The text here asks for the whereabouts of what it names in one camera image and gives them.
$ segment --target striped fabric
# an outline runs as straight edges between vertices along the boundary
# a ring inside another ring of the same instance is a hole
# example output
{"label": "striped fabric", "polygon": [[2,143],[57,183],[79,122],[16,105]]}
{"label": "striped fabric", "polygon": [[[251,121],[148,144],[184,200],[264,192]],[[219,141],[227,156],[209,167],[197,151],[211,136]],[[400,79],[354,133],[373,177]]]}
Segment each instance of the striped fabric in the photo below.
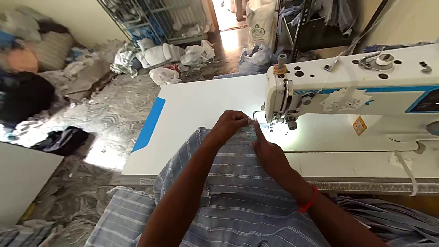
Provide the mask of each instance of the striped fabric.
{"label": "striped fabric", "polygon": [[0,228],[0,247],[37,247],[53,226],[54,222],[33,219],[23,225]]}
{"label": "striped fabric", "polygon": [[[160,172],[154,185],[155,204],[208,132],[197,129]],[[296,211],[294,197],[258,164],[253,140],[251,125],[220,149],[206,180],[200,210],[180,246],[329,246],[309,216]],[[118,189],[86,246],[134,246],[154,204],[145,195],[126,193]]]}
{"label": "striped fabric", "polygon": [[375,199],[341,196],[339,207],[367,225],[389,247],[438,247],[439,219],[417,210]]}
{"label": "striped fabric", "polygon": [[230,74],[214,76],[213,79],[222,79],[222,78],[231,78],[231,77],[240,77],[240,76],[252,76],[252,75],[259,75],[259,74],[263,74],[263,73],[262,72],[255,72],[255,71],[245,71],[245,72],[237,72],[237,73],[230,73]]}

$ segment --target marble floor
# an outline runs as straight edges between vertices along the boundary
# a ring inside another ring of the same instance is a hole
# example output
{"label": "marble floor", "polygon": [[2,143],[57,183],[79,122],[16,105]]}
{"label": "marble floor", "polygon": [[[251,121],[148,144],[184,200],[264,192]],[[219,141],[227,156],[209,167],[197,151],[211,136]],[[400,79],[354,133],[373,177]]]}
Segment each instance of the marble floor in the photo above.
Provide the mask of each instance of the marble floor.
{"label": "marble floor", "polygon": [[[248,28],[221,32],[213,40],[214,60],[183,72],[182,83],[237,72],[242,49],[248,45],[248,32]],[[159,91],[145,70],[135,78],[120,75],[90,100],[67,106],[17,136],[16,144],[29,147],[44,139],[47,132],[67,126],[93,134],[75,154],[64,158],[34,202],[30,218],[63,226],[51,246],[84,245],[109,202],[107,191],[120,185],[118,175]],[[135,189],[151,192],[151,187]]]}

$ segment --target red bracelet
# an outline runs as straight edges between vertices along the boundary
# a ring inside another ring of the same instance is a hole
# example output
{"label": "red bracelet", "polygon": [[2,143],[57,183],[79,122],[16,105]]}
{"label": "red bracelet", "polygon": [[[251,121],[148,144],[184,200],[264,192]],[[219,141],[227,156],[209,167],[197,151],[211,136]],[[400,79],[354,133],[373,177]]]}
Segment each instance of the red bracelet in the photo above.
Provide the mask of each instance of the red bracelet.
{"label": "red bracelet", "polygon": [[303,207],[300,207],[297,211],[300,213],[306,212],[308,210],[308,208],[313,204],[314,200],[316,199],[317,196],[317,188],[315,186],[313,186],[313,197],[311,198],[311,200]]}

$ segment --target rubber band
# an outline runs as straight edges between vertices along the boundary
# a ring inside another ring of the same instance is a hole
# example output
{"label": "rubber band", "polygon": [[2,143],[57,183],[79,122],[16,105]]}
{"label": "rubber band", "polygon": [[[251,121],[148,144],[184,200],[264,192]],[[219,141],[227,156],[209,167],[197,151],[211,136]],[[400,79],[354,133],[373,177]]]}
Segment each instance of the rubber band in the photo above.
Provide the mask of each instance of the rubber band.
{"label": "rubber band", "polygon": [[278,75],[278,74],[285,74],[286,72],[288,72],[288,68],[286,65],[284,65],[284,67],[281,69],[278,69],[277,66],[278,66],[278,64],[276,64],[273,68],[274,74]]}
{"label": "rubber band", "polygon": [[313,191],[313,197],[311,198],[311,200],[310,200],[305,206],[300,207],[300,208],[297,210],[298,212],[300,212],[300,213],[304,213],[304,212],[306,212],[306,211],[309,209],[309,207],[313,204],[313,202],[314,202],[315,199],[316,199],[318,189],[317,189],[317,187],[313,186],[313,190],[314,190],[314,191]]}

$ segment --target blue tape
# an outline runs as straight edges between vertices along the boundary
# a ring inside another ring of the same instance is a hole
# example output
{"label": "blue tape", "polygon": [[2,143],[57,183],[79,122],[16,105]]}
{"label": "blue tape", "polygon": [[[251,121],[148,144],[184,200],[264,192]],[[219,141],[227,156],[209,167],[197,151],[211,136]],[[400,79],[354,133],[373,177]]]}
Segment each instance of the blue tape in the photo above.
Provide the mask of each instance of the blue tape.
{"label": "blue tape", "polygon": [[142,149],[148,145],[149,140],[151,139],[152,133],[154,132],[155,125],[157,124],[158,117],[162,113],[163,106],[165,105],[165,99],[157,97],[155,99],[154,105],[149,112],[148,118],[143,125],[142,131],[140,132],[139,137],[137,138],[137,142],[133,147],[131,152]]}

